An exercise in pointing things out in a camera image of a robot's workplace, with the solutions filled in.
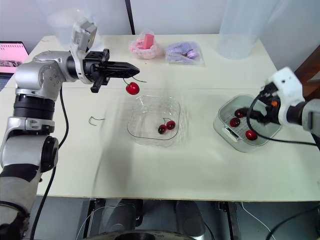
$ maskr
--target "cherry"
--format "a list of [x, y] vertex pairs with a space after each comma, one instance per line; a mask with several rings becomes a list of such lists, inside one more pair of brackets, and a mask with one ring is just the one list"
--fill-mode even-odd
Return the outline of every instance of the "cherry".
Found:
[[236, 128], [240, 125], [241, 121], [239, 118], [237, 117], [234, 117], [230, 120], [230, 126], [233, 127], [233, 128]]
[[235, 115], [237, 118], [243, 118], [243, 117], [245, 117], [245, 115], [243, 115], [243, 114], [239, 111], [239, 109], [238, 109], [238, 110], [235, 110], [234, 115]]
[[166, 123], [166, 128], [169, 129], [169, 130], [174, 129], [175, 126], [176, 126], [176, 123], [175, 123], [175, 121], [173, 121], [173, 120], [170, 120], [170, 121], [168, 121], [168, 122]]
[[167, 131], [167, 126], [164, 124], [161, 124], [158, 128], [158, 133], [164, 134]]
[[248, 130], [245, 132], [245, 136], [247, 139], [253, 141], [258, 138], [257, 134], [254, 131]]
[[127, 84], [125, 90], [131, 95], [136, 95], [140, 91], [138, 84], [136, 84], [135, 82], [130, 82], [129, 84]]

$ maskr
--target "orange part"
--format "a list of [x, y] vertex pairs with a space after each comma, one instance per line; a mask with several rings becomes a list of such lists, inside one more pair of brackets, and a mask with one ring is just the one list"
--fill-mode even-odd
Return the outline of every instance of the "orange part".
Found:
[[274, 107], [276, 107], [276, 106], [278, 105], [278, 102], [277, 102], [277, 101], [272, 101], [272, 102], [271, 102], [271, 105], [274, 106]]

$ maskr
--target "robotic arm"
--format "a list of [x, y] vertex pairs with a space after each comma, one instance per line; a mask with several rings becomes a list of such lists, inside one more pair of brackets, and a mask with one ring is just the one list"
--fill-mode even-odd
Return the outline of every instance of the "robotic arm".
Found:
[[70, 52], [46, 51], [17, 68], [13, 116], [0, 147], [0, 239], [21, 239], [42, 173], [58, 161], [54, 132], [55, 101], [63, 82], [80, 79], [98, 93], [110, 78], [130, 78], [140, 71], [127, 62], [109, 61], [110, 52], [89, 51], [97, 28], [87, 20], [73, 28]]
[[312, 134], [320, 149], [320, 99], [305, 101], [302, 85], [288, 67], [277, 71], [265, 83], [255, 101], [260, 100], [265, 104], [266, 115], [250, 107], [240, 108], [240, 113], [246, 116], [249, 112], [251, 119], [264, 125], [301, 125]]

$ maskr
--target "white cable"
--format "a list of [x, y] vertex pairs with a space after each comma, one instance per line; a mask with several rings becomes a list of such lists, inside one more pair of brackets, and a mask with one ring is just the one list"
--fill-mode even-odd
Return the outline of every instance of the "white cable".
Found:
[[88, 218], [90, 218], [91, 215], [94, 214], [96, 211], [98, 211], [99, 209], [105, 209], [105, 208], [113, 208], [113, 209], [114, 209], [114, 208], [116, 208], [116, 207], [125, 206], [125, 205], [127, 205], [127, 204], [120, 204], [120, 205], [117, 205], [117, 206], [102, 206], [102, 207], [99, 207], [99, 208], [97, 208], [96, 210], [92, 211], [92, 212], [90, 213], [90, 215], [87, 216], [86, 219], [84, 220], [84, 222], [82, 223], [82, 225], [81, 225], [81, 227], [80, 227], [80, 229], [79, 229], [79, 231], [78, 231], [78, 234], [77, 234], [76, 237], [75, 237], [75, 240], [78, 239], [78, 237], [79, 237], [79, 235], [80, 235], [80, 232], [81, 232], [81, 229], [84, 227], [84, 225], [85, 225], [86, 221], [88, 220]]
[[249, 212], [245, 206], [244, 206], [244, 203], [241, 202], [241, 206], [242, 206], [242, 209], [247, 213], [249, 214], [251, 217], [253, 217], [255, 220], [257, 220], [259, 223], [261, 223], [266, 229], [268, 229], [269, 233], [271, 232], [270, 228], [268, 228], [267, 225], [265, 225], [259, 218], [257, 218], [256, 216], [254, 216], [251, 212]]

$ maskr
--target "table surface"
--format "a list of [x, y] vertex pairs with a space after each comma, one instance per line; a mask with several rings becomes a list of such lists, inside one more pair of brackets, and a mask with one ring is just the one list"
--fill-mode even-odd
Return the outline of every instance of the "table surface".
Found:
[[[164, 59], [135, 59], [128, 51], [134, 36], [103, 36], [111, 61], [129, 62], [142, 95], [173, 97], [181, 105], [176, 144], [164, 148], [136, 144], [127, 122], [136, 96], [112, 79], [98, 94], [81, 82], [64, 83], [63, 97], [70, 123], [59, 150], [50, 196], [150, 198], [225, 201], [319, 201], [320, 161], [316, 147], [268, 142], [251, 153], [230, 146], [213, 128], [219, 108], [236, 95], [255, 96], [276, 71], [260, 41], [243, 60], [228, 60], [215, 52], [218, 36], [159, 35], [163, 46], [178, 41], [199, 44], [205, 66], [170, 65]], [[32, 51], [61, 50], [54, 36], [44, 37]], [[12, 115], [14, 76], [0, 92], [0, 136]], [[90, 125], [90, 116], [105, 118]], [[62, 139], [65, 121], [57, 100], [52, 136]], [[283, 127], [279, 139], [312, 141], [300, 127]], [[45, 192], [51, 172], [43, 174], [38, 194]]]

